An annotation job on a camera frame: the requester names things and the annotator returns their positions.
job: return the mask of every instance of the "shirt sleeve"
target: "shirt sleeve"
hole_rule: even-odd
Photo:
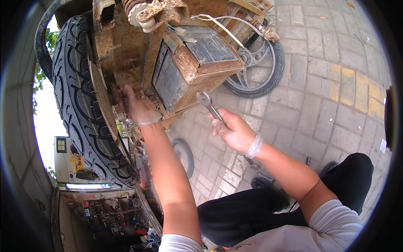
[[[159,252],[201,252],[201,249],[200,245],[189,237],[168,233],[161,238]]]
[[[321,205],[308,226],[319,236],[328,235],[340,245],[351,244],[363,228],[357,212],[343,206],[340,200],[329,200]]]

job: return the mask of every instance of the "wheel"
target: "wheel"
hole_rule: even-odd
[[[56,41],[53,87],[60,117],[90,169],[116,188],[134,188],[139,172],[113,141],[95,97],[86,36],[87,18],[79,15],[63,25]]]
[[[185,168],[187,178],[190,179],[193,175],[193,171],[195,169],[195,160],[193,159],[193,153],[190,149],[190,146],[183,139],[175,139],[172,141],[172,146],[176,154],[178,155],[179,160],[183,164]]]
[[[245,61],[245,69],[224,82],[231,92],[245,98],[267,95],[278,85],[284,72],[284,52],[280,42],[253,36],[249,41],[252,39],[255,41],[245,44],[248,50],[238,50]]]

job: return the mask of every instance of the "gear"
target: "gear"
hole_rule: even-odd
[[[142,4],[136,4],[131,10],[129,15],[127,15],[127,17],[129,18],[129,23],[134,25],[134,26],[140,26],[140,23],[137,22],[136,20],[136,15],[137,13],[139,13],[140,11],[144,10],[145,8],[147,8],[149,4],[148,3],[142,3]]]

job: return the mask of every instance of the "window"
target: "window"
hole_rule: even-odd
[[[59,153],[67,153],[66,149],[66,139],[65,138],[56,138],[57,149],[56,152]]]

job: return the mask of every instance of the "white t-shirt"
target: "white t-shirt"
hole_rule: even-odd
[[[362,230],[358,214],[339,200],[329,200],[312,215],[308,227],[285,225],[258,233],[229,252],[345,251]],[[165,234],[160,252],[200,252],[200,245],[185,236]]]

